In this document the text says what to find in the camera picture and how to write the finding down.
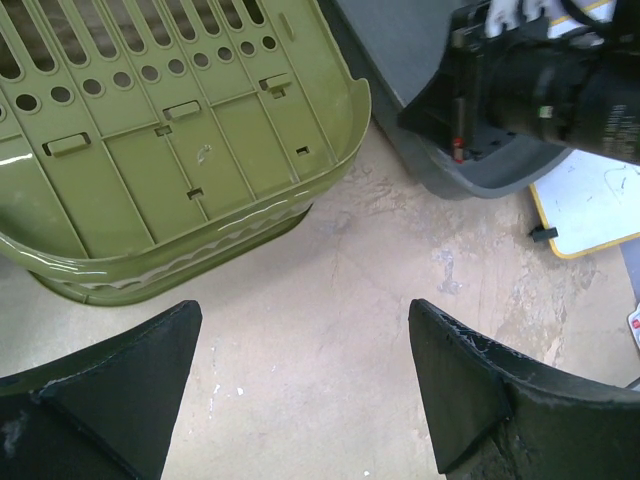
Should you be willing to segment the grey plastic tray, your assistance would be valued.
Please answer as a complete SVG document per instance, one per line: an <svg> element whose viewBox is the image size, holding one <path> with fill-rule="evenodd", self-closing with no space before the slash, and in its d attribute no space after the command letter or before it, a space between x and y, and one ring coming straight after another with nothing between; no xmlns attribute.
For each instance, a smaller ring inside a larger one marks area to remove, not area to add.
<svg viewBox="0 0 640 480"><path fill-rule="evenodd" d="M409 173L445 200L494 199L525 189L568 150L516 136L478 160L453 162L428 138L399 127L397 117L436 73L451 14L460 1L323 1L321 10L357 78L368 81L372 115Z"/></svg>

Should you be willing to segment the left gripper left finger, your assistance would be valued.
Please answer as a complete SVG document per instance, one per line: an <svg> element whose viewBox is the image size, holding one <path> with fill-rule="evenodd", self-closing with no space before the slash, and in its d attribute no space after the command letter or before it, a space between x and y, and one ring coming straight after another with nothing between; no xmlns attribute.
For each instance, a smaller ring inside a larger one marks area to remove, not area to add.
<svg viewBox="0 0 640 480"><path fill-rule="evenodd" d="M4 479L161 477L202 323L194 300L1 380Z"/></svg>

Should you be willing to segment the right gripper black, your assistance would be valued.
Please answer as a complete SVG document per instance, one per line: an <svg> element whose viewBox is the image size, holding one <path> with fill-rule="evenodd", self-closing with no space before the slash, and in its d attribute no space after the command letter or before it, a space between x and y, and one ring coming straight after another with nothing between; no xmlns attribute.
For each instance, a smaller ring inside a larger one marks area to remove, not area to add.
<svg viewBox="0 0 640 480"><path fill-rule="evenodd" d="M535 108L549 89L547 4L467 4L451 14L449 53L401 111L401 128L457 163L482 158L515 137L543 141Z"/></svg>

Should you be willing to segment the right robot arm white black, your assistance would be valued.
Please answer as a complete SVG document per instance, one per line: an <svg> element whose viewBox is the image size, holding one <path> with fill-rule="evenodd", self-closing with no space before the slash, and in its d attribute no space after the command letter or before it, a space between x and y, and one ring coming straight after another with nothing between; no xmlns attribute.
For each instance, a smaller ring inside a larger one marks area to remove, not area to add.
<svg viewBox="0 0 640 480"><path fill-rule="evenodd" d="M639 4L549 35L546 1L477 1L455 10L439 67L401 111L401 128L457 163L518 136L630 164L639 161Z"/></svg>

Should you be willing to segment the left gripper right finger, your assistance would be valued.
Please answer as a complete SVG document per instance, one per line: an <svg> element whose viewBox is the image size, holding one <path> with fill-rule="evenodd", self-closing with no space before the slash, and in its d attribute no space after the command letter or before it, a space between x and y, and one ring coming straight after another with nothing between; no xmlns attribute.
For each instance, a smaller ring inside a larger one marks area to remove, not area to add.
<svg viewBox="0 0 640 480"><path fill-rule="evenodd" d="M410 343L448 479L636 479L639 394L545 365L424 299Z"/></svg>

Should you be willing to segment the large olive green basket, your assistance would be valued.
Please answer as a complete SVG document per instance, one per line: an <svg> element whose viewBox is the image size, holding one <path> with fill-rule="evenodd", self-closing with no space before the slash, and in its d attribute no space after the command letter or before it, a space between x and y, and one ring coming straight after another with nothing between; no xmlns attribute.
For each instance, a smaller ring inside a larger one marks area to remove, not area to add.
<svg viewBox="0 0 640 480"><path fill-rule="evenodd" d="M147 300L294 228L370 115L314 1L5 1L1 252Z"/></svg>

